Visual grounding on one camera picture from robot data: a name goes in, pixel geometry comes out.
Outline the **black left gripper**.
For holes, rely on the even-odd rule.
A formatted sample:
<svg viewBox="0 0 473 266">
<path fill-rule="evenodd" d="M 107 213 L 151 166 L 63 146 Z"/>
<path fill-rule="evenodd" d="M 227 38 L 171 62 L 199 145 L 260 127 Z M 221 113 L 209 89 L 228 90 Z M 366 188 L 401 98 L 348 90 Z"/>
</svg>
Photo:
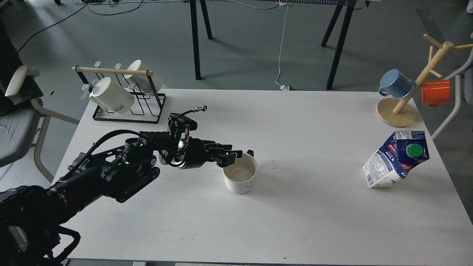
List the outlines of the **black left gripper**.
<svg viewBox="0 0 473 266">
<path fill-rule="evenodd" d="M 206 162 L 216 162 L 220 168 L 226 168 L 235 163 L 243 155 L 242 150 L 233 150 L 231 144 L 221 144 L 215 141 L 189 138 L 181 170 L 199 168 Z"/>
</svg>

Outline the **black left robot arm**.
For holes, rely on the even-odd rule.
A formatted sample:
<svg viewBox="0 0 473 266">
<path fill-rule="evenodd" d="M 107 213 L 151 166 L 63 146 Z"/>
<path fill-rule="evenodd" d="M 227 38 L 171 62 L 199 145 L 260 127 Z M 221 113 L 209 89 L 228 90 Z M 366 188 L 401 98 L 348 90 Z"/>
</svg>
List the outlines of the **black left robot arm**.
<svg viewBox="0 0 473 266">
<path fill-rule="evenodd" d="M 102 196 L 123 203 L 160 175 L 156 162 L 179 169 L 215 162 L 233 165 L 241 150 L 190 136 L 196 121 L 171 113 L 165 132 L 115 130 L 101 137 L 49 188 L 20 186 L 1 192 L 2 266 L 61 266 L 81 236 L 62 225 Z"/>
</svg>

